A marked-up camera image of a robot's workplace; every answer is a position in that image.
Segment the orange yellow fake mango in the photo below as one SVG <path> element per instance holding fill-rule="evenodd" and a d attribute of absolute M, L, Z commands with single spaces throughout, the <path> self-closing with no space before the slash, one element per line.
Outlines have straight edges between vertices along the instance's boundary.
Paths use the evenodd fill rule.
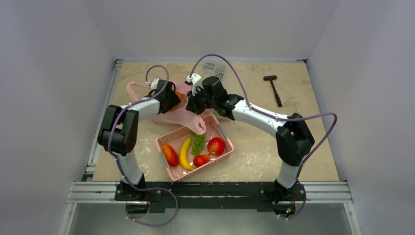
<path fill-rule="evenodd" d="M 184 95 L 178 91 L 175 91 L 175 94 L 177 95 L 177 97 L 180 99 L 180 103 L 178 105 L 176 105 L 175 107 L 173 107 L 171 109 L 171 111 L 175 111 L 183 106 L 185 106 L 185 102 L 186 102 L 186 98 L 184 97 Z"/>

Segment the pink plastic bag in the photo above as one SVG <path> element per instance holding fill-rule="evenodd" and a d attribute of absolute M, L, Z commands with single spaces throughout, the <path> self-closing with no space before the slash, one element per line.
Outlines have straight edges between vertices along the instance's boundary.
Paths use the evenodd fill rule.
<path fill-rule="evenodd" d="M 185 106 L 187 104 L 187 95 L 186 93 L 191 90 L 191 88 L 186 85 L 183 81 L 174 80 L 173 83 L 176 85 L 176 90 L 184 95 L 186 98 Z M 185 109 L 185 106 L 175 110 L 168 111 L 165 114 L 156 114 L 152 115 L 152 120 L 164 123 L 164 124 L 178 124 L 184 127 L 188 127 L 196 134 L 204 134 L 207 131 L 207 126 L 203 117 L 210 114 L 210 110 L 205 110 L 201 115 L 197 115 Z"/>

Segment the green fake grapes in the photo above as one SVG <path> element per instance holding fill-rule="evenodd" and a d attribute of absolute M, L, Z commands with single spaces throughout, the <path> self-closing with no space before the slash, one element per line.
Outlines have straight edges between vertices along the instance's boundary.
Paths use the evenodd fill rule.
<path fill-rule="evenodd" d="M 205 134 L 196 134 L 192 133 L 193 141 L 192 141 L 192 150 L 191 154 L 193 156 L 200 155 L 202 150 L 204 149 L 205 143 L 206 143 L 206 137 Z"/>

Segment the red fake apple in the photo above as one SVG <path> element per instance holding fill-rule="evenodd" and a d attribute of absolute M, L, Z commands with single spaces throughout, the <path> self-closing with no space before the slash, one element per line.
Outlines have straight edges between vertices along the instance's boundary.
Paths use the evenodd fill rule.
<path fill-rule="evenodd" d="M 207 149 L 211 155 L 219 156 L 225 151 L 226 144 L 219 137 L 212 138 L 207 145 Z"/>

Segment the red fake fruit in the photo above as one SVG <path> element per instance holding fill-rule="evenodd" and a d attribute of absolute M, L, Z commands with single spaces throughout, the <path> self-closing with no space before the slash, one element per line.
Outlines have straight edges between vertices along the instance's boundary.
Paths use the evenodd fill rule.
<path fill-rule="evenodd" d="M 179 165 L 179 156 L 172 146 L 166 143 L 163 144 L 162 153 L 169 166 L 177 167 Z"/>

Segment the red orange fake pear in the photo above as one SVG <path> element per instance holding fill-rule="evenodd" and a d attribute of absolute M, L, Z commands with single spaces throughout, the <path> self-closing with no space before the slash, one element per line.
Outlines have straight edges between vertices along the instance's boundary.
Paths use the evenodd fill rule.
<path fill-rule="evenodd" d="M 210 154 L 197 155 L 193 159 L 193 164 L 196 168 L 207 164 L 210 161 Z"/>

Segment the yellow fake banana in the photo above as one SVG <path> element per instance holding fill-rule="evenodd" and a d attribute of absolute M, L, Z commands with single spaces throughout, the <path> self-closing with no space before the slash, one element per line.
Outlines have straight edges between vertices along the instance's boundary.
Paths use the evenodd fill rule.
<path fill-rule="evenodd" d="M 179 164 L 180 166 L 189 171 L 193 171 L 195 168 L 190 165 L 187 159 L 187 151 L 190 146 L 190 143 L 192 141 L 191 137 L 188 137 L 184 140 L 183 144 L 181 145 L 180 151 L 179 151 Z"/>

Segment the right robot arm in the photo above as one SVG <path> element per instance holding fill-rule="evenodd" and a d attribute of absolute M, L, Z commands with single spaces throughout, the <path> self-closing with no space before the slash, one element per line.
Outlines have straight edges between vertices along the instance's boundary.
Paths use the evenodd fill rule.
<path fill-rule="evenodd" d="M 185 79 L 185 83 L 191 87 L 187 93 L 188 111 L 201 114 L 206 109 L 213 109 L 221 117 L 250 124 L 276 139 L 282 164 L 272 194 L 275 202 L 291 196 L 299 184 L 302 160 L 315 144 L 302 116 L 297 113 L 280 115 L 253 105 L 240 95 L 228 93 L 215 76 L 202 78 L 194 73 Z"/>

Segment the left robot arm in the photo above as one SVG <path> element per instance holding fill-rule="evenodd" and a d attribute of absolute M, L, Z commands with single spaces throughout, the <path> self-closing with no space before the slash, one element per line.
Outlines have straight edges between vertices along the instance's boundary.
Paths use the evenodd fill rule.
<path fill-rule="evenodd" d="M 148 85 L 151 90 L 144 98 L 125 106 L 109 105 L 98 131 L 98 144 L 113 156 L 121 173 L 116 200 L 140 200 L 148 192 L 134 155 L 139 121 L 167 113 L 181 102 L 173 82 L 155 78 Z"/>

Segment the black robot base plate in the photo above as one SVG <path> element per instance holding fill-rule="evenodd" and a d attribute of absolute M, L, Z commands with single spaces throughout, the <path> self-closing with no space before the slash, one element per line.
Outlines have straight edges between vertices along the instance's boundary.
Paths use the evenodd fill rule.
<path fill-rule="evenodd" d="M 116 200 L 114 196 L 114 200 L 128 204 L 143 203 L 150 213 L 162 213 L 166 209 L 178 207 L 256 210 L 280 215 L 294 214 L 295 203 L 306 200 L 306 192 L 301 184 L 294 187 L 291 196 L 279 202 L 275 202 L 275 195 L 272 194 L 274 182 L 145 182 L 145 186 L 148 192 L 143 199 Z"/>

